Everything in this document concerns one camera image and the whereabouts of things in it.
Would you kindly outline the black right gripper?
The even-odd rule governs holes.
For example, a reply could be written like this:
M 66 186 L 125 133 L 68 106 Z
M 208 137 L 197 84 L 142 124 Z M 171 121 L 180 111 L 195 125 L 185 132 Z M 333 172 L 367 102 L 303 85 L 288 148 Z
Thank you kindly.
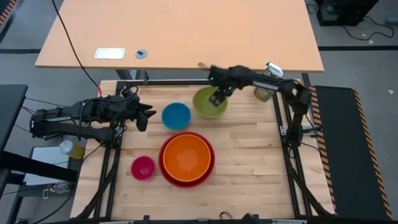
M 211 65 L 209 68 L 208 81 L 211 86 L 218 87 L 218 90 L 209 97 L 213 106 L 219 106 L 220 102 L 231 96 L 231 89 L 242 90 L 244 88 L 243 75 L 246 67 L 237 65 L 229 68 L 220 68 Z

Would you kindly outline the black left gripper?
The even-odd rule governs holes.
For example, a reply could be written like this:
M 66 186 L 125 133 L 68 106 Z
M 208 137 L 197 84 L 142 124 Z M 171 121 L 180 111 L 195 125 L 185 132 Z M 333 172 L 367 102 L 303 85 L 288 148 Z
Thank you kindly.
M 155 115 L 157 112 L 151 110 L 152 105 L 140 103 L 140 98 L 137 95 L 125 95 L 126 99 L 126 119 L 136 121 L 136 126 L 140 132 L 147 129 L 148 119 Z

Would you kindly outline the green bowl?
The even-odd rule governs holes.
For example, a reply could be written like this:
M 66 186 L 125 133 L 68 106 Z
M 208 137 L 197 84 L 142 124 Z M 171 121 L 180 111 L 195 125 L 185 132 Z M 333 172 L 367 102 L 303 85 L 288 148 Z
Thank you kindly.
M 227 110 L 228 99 L 225 99 L 219 106 L 214 106 L 210 101 L 210 96 L 216 91 L 213 86 L 206 86 L 199 89 L 193 97 L 193 107 L 195 111 L 204 118 L 217 118 Z

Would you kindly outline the blue bowl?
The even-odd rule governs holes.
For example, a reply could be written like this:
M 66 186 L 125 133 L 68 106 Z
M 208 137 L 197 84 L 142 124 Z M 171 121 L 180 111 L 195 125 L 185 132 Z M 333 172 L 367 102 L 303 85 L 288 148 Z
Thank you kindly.
M 162 122 L 169 129 L 183 129 L 189 125 L 190 120 L 190 109 L 183 103 L 171 103 L 162 112 Z

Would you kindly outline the green cleaner spray bottle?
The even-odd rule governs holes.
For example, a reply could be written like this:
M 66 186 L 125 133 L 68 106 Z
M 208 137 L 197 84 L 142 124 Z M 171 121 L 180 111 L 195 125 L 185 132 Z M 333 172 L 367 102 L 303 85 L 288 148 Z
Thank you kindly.
M 278 78 L 282 78 L 284 75 L 283 70 L 275 65 L 272 62 L 266 62 L 266 71 L 263 73 L 263 75 L 267 75 L 270 77 L 278 77 Z M 267 101 L 269 100 L 272 96 L 273 96 L 274 92 L 272 90 L 268 90 L 265 88 L 261 88 L 261 87 L 255 87 L 254 89 L 254 96 L 261 100 L 261 101 Z

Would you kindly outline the large red bowl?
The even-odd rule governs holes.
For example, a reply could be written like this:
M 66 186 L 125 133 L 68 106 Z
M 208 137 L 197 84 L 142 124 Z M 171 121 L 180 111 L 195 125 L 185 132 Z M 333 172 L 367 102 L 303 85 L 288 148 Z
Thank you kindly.
M 201 138 L 203 138 L 205 140 L 205 142 L 208 144 L 208 146 L 210 147 L 210 151 L 211 151 L 211 164 L 210 164 L 210 168 L 208 169 L 208 171 L 199 179 L 192 181 L 192 182 L 181 182 L 181 181 L 177 181 L 175 179 L 173 179 L 170 175 L 168 175 L 168 173 L 166 173 L 166 170 L 164 168 L 163 162 L 162 162 L 162 156 L 163 156 L 163 150 L 165 145 L 175 136 L 181 135 L 181 134 L 195 134 Z M 207 180 L 207 178 L 209 178 L 209 176 L 211 175 L 211 173 L 213 172 L 213 169 L 215 167 L 215 161 L 216 161 L 216 156 L 215 156 L 215 152 L 214 149 L 212 147 L 212 145 L 210 144 L 210 142 L 201 134 L 198 133 L 194 133 L 194 132 L 182 132 L 182 133 L 178 133 L 178 134 L 174 134 L 173 136 L 169 137 L 162 145 L 160 152 L 159 152 L 159 156 L 158 156 L 158 163 L 159 163 L 159 169 L 161 171 L 161 174 L 163 175 L 164 179 L 166 181 L 168 181 L 170 184 L 176 186 L 176 187 L 180 187 L 180 188 L 193 188 L 196 187 L 202 183 L 204 183 L 204 181 Z

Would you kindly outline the small pink bowl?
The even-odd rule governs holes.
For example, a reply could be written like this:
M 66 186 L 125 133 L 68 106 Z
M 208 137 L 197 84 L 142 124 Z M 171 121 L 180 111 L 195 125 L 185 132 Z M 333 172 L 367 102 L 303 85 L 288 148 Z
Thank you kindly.
M 155 174 L 155 162 L 149 156 L 137 157 L 133 160 L 130 171 L 136 180 L 149 180 Z

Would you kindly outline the orange bowl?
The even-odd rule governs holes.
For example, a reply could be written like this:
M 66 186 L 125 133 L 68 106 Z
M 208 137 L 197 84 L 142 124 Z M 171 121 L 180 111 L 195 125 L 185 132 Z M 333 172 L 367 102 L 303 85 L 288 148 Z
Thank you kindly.
M 173 137 L 164 147 L 162 162 L 166 173 L 181 182 L 192 182 L 210 168 L 211 151 L 205 140 L 195 134 Z

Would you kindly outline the white rectangular desk plate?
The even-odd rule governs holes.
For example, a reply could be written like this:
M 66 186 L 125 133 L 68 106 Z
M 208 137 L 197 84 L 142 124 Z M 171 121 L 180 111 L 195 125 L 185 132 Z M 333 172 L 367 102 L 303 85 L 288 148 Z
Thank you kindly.
M 96 49 L 95 59 L 121 60 L 124 58 L 124 55 L 124 48 L 98 48 Z

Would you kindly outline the tan wooden desk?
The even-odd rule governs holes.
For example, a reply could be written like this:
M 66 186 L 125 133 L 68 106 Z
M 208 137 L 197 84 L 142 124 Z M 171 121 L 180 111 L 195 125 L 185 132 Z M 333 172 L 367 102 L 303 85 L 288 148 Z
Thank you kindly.
M 324 70 L 304 0 L 64 0 L 59 13 L 37 67 Z M 98 48 L 125 55 L 95 59 Z

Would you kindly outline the clear bottle with yellow liquid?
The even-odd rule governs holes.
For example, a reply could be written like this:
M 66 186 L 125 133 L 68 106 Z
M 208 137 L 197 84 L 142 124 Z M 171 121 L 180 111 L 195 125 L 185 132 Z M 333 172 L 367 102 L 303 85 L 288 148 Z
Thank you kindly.
M 59 145 L 59 150 L 62 154 L 67 155 L 72 159 L 82 159 L 84 155 L 84 148 L 76 145 L 70 140 L 62 141 Z

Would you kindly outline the white box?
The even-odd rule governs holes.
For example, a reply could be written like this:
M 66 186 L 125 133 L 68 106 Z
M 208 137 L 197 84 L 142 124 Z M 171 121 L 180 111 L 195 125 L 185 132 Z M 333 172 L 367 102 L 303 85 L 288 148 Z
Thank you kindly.
M 30 156 L 31 159 L 56 166 L 68 168 L 69 157 L 62 154 L 59 147 L 34 147 Z M 26 185 L 47 185 L 61 182 L 59 179 L 41 177 L 35 174 L 26 174 L 24 177 Z

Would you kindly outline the black hazard striped mat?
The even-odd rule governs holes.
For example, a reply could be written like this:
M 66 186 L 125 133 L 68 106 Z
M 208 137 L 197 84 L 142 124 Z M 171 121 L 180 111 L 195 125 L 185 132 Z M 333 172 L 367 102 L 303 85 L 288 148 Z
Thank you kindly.
M 310 86 L 318 148 L 335 213 L 391 221 L 392 212 L 361 107 L 352 88 Z
M 0 43 L 14 18 L 19 0 L 0 0 Z

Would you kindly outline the black equipment box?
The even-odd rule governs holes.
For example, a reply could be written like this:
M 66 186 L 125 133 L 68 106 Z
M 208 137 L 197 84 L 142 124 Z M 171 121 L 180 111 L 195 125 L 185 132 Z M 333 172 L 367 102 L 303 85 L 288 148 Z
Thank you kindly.
M 321 26 L 357 26 L 379 0 L 315 0 Z

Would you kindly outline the black aluminium table frame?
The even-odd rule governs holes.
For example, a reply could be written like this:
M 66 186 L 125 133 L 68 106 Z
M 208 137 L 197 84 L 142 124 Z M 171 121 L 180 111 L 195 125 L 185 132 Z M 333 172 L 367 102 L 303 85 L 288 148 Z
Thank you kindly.
M 160 172 L 149 180 L 138 181 L 130 173 L 139 156 L 156 159 L 163 143 L 174 134 L 161 115 L 174 102 L 192 105 L 201 80 L 151 80 L 146 85 L 134 82 L 143 103 L 156 114 L 144 132 L 127 122 L 113 187 L 113 204 L 102 199 L 100 215 L 112 220 L 216 219 L 221 212 L 234 218 L 246 213 L 261 218 L 292 218 L 296 214 L 314 215 L 315 209 L 287 176 L 285 160 L 290 159 L 306 185 L 328 212 L 333 212 L 317 142 L 303 138 L 297 152 L 282 148 L 280 127 L 288 123 L 287 104 L 281 97 L 263 102 L 251 87 L 234 92 L 227 110 L 217 119 L 192 113 L 187 130 L 201 134 L 215 150 L 216 162 L 207 180 L 194 188 L 183 189 L 166 181 Z

